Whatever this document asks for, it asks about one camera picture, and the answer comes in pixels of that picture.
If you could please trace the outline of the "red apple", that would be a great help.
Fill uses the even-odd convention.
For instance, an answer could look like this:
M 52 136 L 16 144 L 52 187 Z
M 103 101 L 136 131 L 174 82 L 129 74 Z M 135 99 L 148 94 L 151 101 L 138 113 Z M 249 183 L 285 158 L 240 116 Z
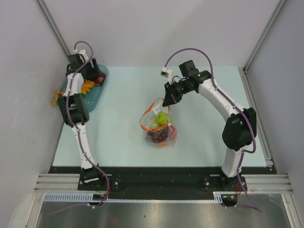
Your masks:
M 171 135 L 170 135 L 170 140 L 175 140 L 177 136 L 177 128 L 173 125 L 171 125 Z

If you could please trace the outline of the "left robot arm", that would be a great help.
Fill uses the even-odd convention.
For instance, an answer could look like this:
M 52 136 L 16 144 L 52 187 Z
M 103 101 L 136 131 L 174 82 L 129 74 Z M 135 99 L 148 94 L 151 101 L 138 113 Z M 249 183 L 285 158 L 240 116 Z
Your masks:
M 98 170 L 98 162 L 90 150 L 85 125 L 89 121 L 89 111 L 81 95 L 83 83 L 88 78 L 96 76 L 100 69 L 96 61 L 84 53 L 76 52 L 69 55 L 68 60 L 67 87 L 64 94 L 58 98 L 57 104 L 64 123 L 72 129 L 79 148 L 81 170 L 77 189 L 101 190 L 105 186 L 106 178 Z

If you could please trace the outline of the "green cabbage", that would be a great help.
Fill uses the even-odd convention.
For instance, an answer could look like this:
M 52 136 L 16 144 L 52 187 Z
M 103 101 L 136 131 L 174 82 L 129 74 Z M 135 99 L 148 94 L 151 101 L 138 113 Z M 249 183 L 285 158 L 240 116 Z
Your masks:
M 148 130 L 153 130 L 153 129 L 160 127 L 160 125 L 157 123 L 156 119 L 154 118 L 154 119 L 148 120 L 146 127 Z

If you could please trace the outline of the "purple grape bunch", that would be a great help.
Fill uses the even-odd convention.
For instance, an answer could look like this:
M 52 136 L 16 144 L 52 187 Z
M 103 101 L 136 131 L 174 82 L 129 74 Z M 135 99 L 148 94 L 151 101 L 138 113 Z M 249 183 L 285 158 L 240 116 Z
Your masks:
M 169 127 L 164 127 L 155 132 L 148 131 L 145 139 L 147 142 L 159 144 L 166 141 L 169 137 L 169 134 L 170 134 Z

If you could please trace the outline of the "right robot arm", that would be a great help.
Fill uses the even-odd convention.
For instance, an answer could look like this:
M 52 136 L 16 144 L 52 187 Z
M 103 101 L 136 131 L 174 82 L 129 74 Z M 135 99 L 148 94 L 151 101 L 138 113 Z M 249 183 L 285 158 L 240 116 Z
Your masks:
M 236 185 L 235 177 L 241 173 L 242 153 L 249 145 L 256 145 L 257 114 L 253 108 L 239 106 L 226 92 L 221 90 L 214 79 L 213 71 L 199 71 L 194 62 L 189 60 L 182 63 L 180 72 L 183 78 L 174 81 L 174 72 L 167 67 L 161 70 L 161 76 L 168 79 L 164 85 L 165 97 L 163 106 L 177 104 L 183 95 L 195 91 L 206 98 L 221 114 L 225 121 L 222 139 L 227 147 L 225 160 L 222 165 L 224 176 L 219 178 L 223 190 L 231 190 Z

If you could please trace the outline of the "green apple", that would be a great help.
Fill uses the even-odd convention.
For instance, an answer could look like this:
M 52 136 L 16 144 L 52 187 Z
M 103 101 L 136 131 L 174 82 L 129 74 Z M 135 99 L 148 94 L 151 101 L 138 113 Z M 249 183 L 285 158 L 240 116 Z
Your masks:
M 156 116 L 156 123 L 159 126 L 167 125 L 167 124 L 170 124 L 171 122 L 172 122 L 171 114 L 165 113 L 165 112 L 158 112 L 158 114 Z

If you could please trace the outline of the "clear zip top bag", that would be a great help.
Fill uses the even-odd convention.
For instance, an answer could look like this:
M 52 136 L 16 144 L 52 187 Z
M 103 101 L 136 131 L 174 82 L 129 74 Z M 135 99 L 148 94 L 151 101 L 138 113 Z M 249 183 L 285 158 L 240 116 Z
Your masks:
M 142 114 L 139 124 L 147 143 L 160 148 L 174 147 L 177 128 L 173 124 L 170 107 L 163 107 L 163 102 L 163 98 L 157 98 Z

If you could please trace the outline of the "orange fruit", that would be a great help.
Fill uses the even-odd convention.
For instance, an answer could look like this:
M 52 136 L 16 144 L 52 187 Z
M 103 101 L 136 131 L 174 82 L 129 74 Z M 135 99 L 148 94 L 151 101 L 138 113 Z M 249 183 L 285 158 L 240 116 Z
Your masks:
M 159 147 L 164 147 L 164 146 L 166 146 L 166 145 L 167 145 L 166 142 L 160 142 L 160 143 L 157 144 L 157 146 L 159 146 Z

